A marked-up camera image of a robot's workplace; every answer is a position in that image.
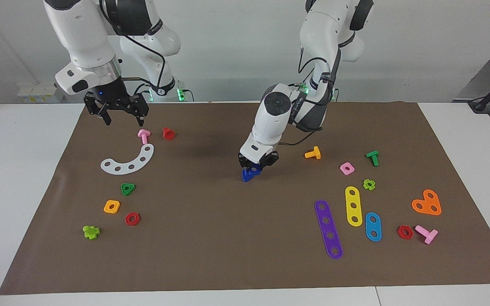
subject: red hexagonal nut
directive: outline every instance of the red hexagonal nut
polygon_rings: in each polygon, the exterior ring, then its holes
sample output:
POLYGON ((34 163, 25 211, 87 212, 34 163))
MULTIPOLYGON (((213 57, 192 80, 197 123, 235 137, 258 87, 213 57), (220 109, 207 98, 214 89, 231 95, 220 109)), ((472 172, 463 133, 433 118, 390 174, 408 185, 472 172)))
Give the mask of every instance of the red hexagonal nut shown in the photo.
POLYGON ((124 218, 124 220, 126 221, 127 225, 134 227, 137 225, 137 223, 139 223, 141 221, 141 217, 140 217, 139 213, 132 212, 132 213, 129 213, 126 216, 126 218, 124 218))
POLYGON ((175 132, 168 127, 162 129, 162 135, 167 141, 170 141, 173 138, 175 138, 175 132))
POLYGON ((402 225, 398 228, 398 235, 400 238, 410 240, 413 237, 413 230, 407 225, 402 225))

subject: blue oval plate with holes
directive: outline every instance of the blue oval plate with holes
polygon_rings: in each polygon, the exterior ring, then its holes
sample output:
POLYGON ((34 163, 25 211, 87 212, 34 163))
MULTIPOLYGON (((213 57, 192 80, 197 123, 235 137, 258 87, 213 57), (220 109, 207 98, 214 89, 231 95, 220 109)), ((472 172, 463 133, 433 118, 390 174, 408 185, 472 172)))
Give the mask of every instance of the blue oval plate with holes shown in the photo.
POLYGON ((377 213, 366 213, 366 237, 373 242, 379 242, 383 237, 381 232, 381 218, 377 213))
POLYGON ((325 241, 326 253, 332 259, 340 259, 344 251, 328 203, 326 201, 315 202, 315 212, 319 220, 319 227, 321 227, 322 239, 325 241))

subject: plastic toy piece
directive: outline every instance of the plastic toy piece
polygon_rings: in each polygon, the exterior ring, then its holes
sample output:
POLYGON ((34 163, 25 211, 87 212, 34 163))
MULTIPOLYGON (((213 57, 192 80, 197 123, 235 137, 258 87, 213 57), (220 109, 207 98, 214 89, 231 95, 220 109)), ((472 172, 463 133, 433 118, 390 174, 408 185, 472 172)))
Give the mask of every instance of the plastic toy piece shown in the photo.
POLYGON ((436 235, 438 234, 437 230, 427 231, 421 225, 416 226, 416 231, 418 231, 421 235, 424 236, 424 238, 426 238, 424 239, 424 242, 426 244, 430 244, 430 242, 432 242, 432 240, 434 240, 434 237, 436 237, 436 235))
POLYGON ((350 175, 351 173, 354 172, 354 167, 350 163, 344 163, 343 165, 340 166, 340 170, 346 175, 350 175))
POLYGON ((332 259, 340 259, 344 255, 344 251, 328 203, 326 201, 315 202, 315 212, 319 220, 319 227, 321 227, 326 253, 332 259))
POLYGON ((376 188, 376 183, 373 180, 366 179, 362 185, 366 190, 372 191, 376 188))
POLYGON ((119 208, 120 208, 119 201, 109 200, 107 201, 107 203, 105 203, 105 207, 103 208, 103 211, 105 211, 106 213, 117 213, 119 208))
POLYGON ((262 170, 260 170, 260 165, 255 164, 253 165, 250 169, 243 169, 241 171, 241 178, 243 179, 243 182, 249 182, 252 180, 255 176, 259 176, 262 173, 262 170))
POLYGON ((407 225, 402 225, 401 227, 399 227, 397 232, 402 239, 410 240, 411 238, 413 238, 413 230, 407 225))
POLYGON ((89 227, 88 225, 85 225, 82 228, 82 231, 84 232, 84 238, 88 238, 90 240, 96 240, 97 235, 100 234, 100 229, 97 227, 89 227))
POLYGON ((310 159, 312 157, 315 157, 316 159, 321 159, 321 151, 319 150, 319 147, 314 146, 313 151, 307 152, 305 154, 306 159, 310 159))
POLYGON ((123 196, 129 196, 136 189, 135 184, 122 184, 120 186, 120 191, 123 196))
POLYGON ((141 221, 141 217, 140 217, 139 213, 132 212, 132 213, 129 213, 126 216, 126 218, 124 218, 124 220, 126 221, 127 225, 134 227, 137 225, 137 223, 139 223, 141 221))
POLYGON ((418 213, 426 213, 427 215, 441 215, 442 206, 438 199, 438 194, 433 190, 427 189, 422 192, 424 200, 414 200, 412 202, 413 209, 418 213))
POLYGON ((373 242, 379 242, 383 238, 381 218, 377 213, 366 213, 366 237, 373 242))
POLYGON ((165 140, 170 141, 175 138, 175 132, 171 128, 162 128, 162 136, 165 140))
POLYGON ((148 130, 140 130, 137 134, 137 137, 141 138, 143 145, 146 145, 148 143, 146 139, 148 136, 150 136, 150 131, 148 130))
POLYGON ((366 154, 367 158, 372 159, 374 167, 379 166, 379 159, 377 159, 378 155, 379 155, 379 151, 371 151, 370 153, 366 154))
POLYGON ((362 225, 362 208, 360 207, 360 193, 353 186, 345 189, 345 206, 347 209, 348 222, 354 227, 362 225))
POLYGON ((133 161, 128 163, 117 163, 114 159, 105 159, 101 162, 101 169, 115 176, 134 173, 144 167, 150 161, 153 154, 154 146, 147 143, 141 147, 140 154, 133 161))

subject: white curved bracket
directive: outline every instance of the white curved bracket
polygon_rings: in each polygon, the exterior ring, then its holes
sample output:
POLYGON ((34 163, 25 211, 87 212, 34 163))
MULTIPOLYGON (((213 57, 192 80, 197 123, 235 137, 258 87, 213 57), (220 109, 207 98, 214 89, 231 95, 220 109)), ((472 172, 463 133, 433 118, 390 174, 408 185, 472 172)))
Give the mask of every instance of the white curved bracket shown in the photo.
POLYGON ((144 167, 154 154, 154 146, 150 143, 141 147, 141 152, 136 159, 128 163, 117 163, 114 159, 105 159, 101 162, 103 171, 114 174, 115 176, 123 176, 138 171, 144 167))

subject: yellow strip with holes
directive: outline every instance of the yellow strip with holes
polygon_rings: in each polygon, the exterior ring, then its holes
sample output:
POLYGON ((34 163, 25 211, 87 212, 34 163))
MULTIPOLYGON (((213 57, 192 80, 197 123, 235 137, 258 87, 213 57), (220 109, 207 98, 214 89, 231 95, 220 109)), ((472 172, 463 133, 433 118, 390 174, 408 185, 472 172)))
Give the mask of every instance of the yellow strip with holes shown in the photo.
POLYGON ((345 189, 345 205, 347 208, 348 222, 354 227, 362 225, 362 208, 360 208, 360 193, 353 186, 345 189))

